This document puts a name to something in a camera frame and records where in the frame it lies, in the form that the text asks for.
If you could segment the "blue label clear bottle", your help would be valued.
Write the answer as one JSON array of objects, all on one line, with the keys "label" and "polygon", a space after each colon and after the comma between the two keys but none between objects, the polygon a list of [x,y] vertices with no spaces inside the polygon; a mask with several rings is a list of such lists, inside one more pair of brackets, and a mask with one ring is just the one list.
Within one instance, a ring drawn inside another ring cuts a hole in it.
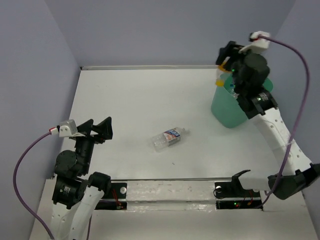
[{"label": "blue label clear bottle", "polygon": [[230,94],[233,98],[235,98],[235,99],[238,98],[238,94],[235,92],[235,85],[234,85],[233,83],[231,83],[231,84],[229,85],[228,92],[229,92],[229,94]]}]

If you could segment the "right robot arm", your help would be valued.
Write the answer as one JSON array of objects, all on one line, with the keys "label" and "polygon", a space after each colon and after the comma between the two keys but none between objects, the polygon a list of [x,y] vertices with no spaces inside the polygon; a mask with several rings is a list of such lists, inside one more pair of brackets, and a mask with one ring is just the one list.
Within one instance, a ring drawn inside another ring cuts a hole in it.
[{"label": "right robot arm", "polygon": [[250,121],[265,139],[278,170],[244,167],[222,185],[220,198],[243,196],[256,190],[285,200],[320,177],[319,164],[313,163],[296,143],[272,96],[270,68],[262,56],[267,48],[267,41],[262,44],[253,41],[248,46],[230,41],[220,48],[215,62],[219,72],[211,112],[229,129]]}]

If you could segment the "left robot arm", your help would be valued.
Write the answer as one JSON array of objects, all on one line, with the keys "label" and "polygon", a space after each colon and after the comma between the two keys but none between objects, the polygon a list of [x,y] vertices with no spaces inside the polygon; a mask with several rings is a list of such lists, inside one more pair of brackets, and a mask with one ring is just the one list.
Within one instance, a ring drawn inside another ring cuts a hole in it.
[{"label": "left robot arm", "polygon": [[79,240],[98,202],[110,194],[111,177],[101,172],[87,175],[94,146],[113,138],[112,118],[95,125],[93,119],[76,125],[73,119],[61,122],[50,133],[75,141],[74,150],[56,157],[55,186],[50,221],[51,239]]}]

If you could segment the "white blue label bottle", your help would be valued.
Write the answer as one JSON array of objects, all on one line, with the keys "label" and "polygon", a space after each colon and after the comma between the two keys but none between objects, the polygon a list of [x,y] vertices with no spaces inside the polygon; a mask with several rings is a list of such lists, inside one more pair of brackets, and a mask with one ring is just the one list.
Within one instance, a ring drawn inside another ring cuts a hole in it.
[{"label": "white blue label bottle", "polygon": [[152,137],[151,142],[156,151],[161,151],[164,148],[180,142],[189,133],[189,129],[185,129],[183,127],[174,127]]}]

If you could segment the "yellow cap orange label bottle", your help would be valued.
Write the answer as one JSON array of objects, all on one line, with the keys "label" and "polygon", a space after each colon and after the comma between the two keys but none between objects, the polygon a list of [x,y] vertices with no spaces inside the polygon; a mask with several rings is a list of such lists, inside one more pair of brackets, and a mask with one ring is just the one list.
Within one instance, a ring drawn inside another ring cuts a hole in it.
[{"label": "yellow cap orange label bottle", "polygon": [[223,87],[225,84],[226,79],[229,77],[230,72],[225,69],[225,64],[227,63],[227,58],[222,62],[222,64],[217,66],[216,70],[216,79],[215,84],[217,87]]}]

